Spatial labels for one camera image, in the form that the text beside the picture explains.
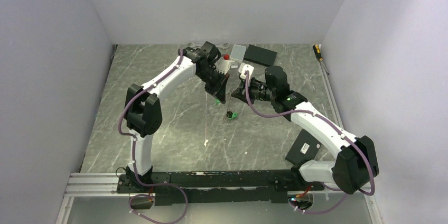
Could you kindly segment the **green plastic key tag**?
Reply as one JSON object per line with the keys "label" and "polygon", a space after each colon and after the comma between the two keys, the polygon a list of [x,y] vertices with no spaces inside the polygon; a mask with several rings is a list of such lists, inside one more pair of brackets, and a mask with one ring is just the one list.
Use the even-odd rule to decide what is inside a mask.
{"label": "green plastic key tag", "polygon": [[226,112],[226,118],[227,119],[235,119],[237,117],[237,113],[233,112],[233,111],[227,111]]}

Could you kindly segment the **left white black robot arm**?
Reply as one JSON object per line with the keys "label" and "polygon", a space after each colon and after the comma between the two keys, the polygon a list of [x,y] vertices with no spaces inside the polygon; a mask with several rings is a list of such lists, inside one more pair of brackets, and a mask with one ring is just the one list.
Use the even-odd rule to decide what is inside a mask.
{"label": "left white black robot arm", "polygon": [[128,167],[134,173],[131,186],[136,191],[145,192],[152,185],[152,140],[163,121],[162,102],[181,84],[198,77],[206,93],[225,104],[229,69],[230,60],[224,59],[214,44],[205,42],[200,48],[179,49],[178,57],[159,75],[128,88],[118,131],[132,139]]}

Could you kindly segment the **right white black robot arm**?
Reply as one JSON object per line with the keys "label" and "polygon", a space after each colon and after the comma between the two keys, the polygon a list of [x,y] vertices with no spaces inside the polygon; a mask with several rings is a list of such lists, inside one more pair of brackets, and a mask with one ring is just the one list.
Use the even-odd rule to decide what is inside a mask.
{"label": "right white black robot arm", "polygon": [[253,76],[254,67],[242,64],[241,83],[231,94],[260,117],[284,117],[300,126],[324,146],[334,161],[305,160],[294,165],[291,183],[298,190],[311,182],[331,183],[346,193],[374,195],[379,174],[375,145],[368,136],[358,137],[320,113],[303,95],[292,91],[282,67],[265,69],[266,80]]}

